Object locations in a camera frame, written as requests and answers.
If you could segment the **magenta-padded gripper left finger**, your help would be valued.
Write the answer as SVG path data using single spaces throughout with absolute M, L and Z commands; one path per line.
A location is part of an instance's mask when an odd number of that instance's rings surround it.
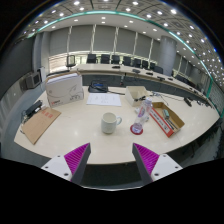
M 65 180 L 79 185 L 82 181 L 91 146 L 86 143 L 65 155 L 57 155 L 50 159 L 42 169 Z

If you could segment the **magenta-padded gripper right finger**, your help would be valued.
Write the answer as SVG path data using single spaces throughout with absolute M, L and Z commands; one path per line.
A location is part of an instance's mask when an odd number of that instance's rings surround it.
M 135 157 L 144 185 L 152 183 L 182 169 L 182 167 L 169 155 L 158 155 L 152 150 L 137 143 L 133 144 L 132 153 Z

